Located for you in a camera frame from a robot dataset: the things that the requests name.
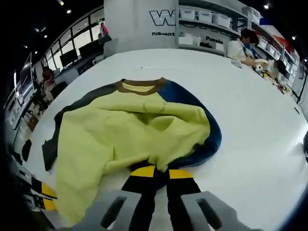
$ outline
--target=yellow stripe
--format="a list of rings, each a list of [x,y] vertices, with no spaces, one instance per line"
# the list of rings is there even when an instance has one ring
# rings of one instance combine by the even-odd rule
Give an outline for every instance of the yellow stripe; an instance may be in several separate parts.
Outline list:
[[[48,196],[57,197],[56,192],[51,187],[49,187],[47,184],[45,184],[44,182],[42,182],[42,193],[44,193]]]
[[[56,210],[56,206],[53,201],[47,200],[43,198],[44,205],[45,205],[45,210]]]
[[[153,177],[155,166],[141,167],[131,173],[136,177]]]
[[[170,179],[193,178],[192,174],[183,169],[169,170]]]

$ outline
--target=monitor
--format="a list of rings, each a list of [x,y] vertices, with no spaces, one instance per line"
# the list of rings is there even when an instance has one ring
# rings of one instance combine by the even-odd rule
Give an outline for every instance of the monitor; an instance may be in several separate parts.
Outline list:
[[[33,87],[33,77],[32,77],[32,55],[30,54],[24,64],[23,69],[20,72],[20,84],[21,84],[21,93],[23,98],[30,92]]]
[[[98,43],[98,40],[88,43],[87,45],[80,47],[79,52],[82,59],[89,58],[95,54],[103,53],[104,46]]]
[[[60,59],[61,59],[62,66],[66,67],[67,65],[69,65],[70,63],[78,59],[77,52],[75,49],[73,49],[61,55]]]

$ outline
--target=white storage box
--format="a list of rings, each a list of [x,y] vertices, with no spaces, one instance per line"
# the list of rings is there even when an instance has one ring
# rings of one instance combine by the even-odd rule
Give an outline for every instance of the white storage box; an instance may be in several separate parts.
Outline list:
[[[180,10],[180,15],[182,19],[190,19],[194,20],[195,18],[195,12],[193,10],[186,10],[186,9],[181,9]]]
[[[291,53],[291,56],[294,59],[294,62],[297,64],[299,62],[299,56],[294,53]]]
[[[212,23],[213,13],[207,11],[198,11],[197,12],[199,21],[205,23]]]
[[[281,53],[278,51],[278,50],[275,50],[275,53],[274,53],[274,57],[276,60],[279,60],[280,59],[280,56],[281,56]]]
[[[287,59],[286,57],[283,58],[283,63],[284,63],[284,65],[287,67],[288,59]]]
[[[268,42],[262,37],[259,37],[259,47],[266,49]]]
[[[213,13],[213,23],[219,26],[230,28],[231,19],[219,13]]]
[[[287,63],[287,65],[285,66],[288,72],[291,72],[292,66],[290,63]]]
[[[193,44],[193,36],[187,35],[185,37],[179,37],[179,44],[192,45]]]
[[[266,50],[267,50],[271,55],[274,56],[275,48],[274,48],[272,45],[270,45],[269,43],[267,43],[267,45],[266,45]]]
[[[242,12],[247,16],[251,15],[251,20],[258,25],[260,24],[261,14],[259,11],[250,6],[246,6],[242,8]]]

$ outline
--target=person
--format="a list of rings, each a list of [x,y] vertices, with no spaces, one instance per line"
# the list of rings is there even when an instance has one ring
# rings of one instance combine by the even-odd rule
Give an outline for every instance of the person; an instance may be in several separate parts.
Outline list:
[[[44,82],[44,91],[47,96],[47,99],[49,101],[53,101],[53,95],[51,93],[51,90],[56,86],[54,82],[54,73],[53,71],[48,67],[43,67],[43,82]]]
[[[278,80],[279,73],[281,73],[283,76],[286,75],[286,67],[282,60],[268,60],[268,65],[265,67],[265,72],[268,73],[269,77],[271,77],[274,80]]]
[[[241,63],[248,66],[256,66],[253,53],[250,48],[259,44],[259,39],[256,33],[247,28],[241,31],[241,37],[230,41],[227,46],[227,57],[239,60]]]

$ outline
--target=dark blue garment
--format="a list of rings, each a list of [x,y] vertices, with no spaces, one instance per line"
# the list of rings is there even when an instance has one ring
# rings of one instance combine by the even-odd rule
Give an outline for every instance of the dark blue garment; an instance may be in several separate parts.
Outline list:
[[[193,167],[205,163],[217,152],[221,144],[221,131],[212,114],[189,91],[173,81],[168,81],[158,93],[167,102],[184,103],[201,107],[210,124],[210,134],[204,144],[195,146],[195,151],[192,154],[174,160],[169,164],[169,167]]]

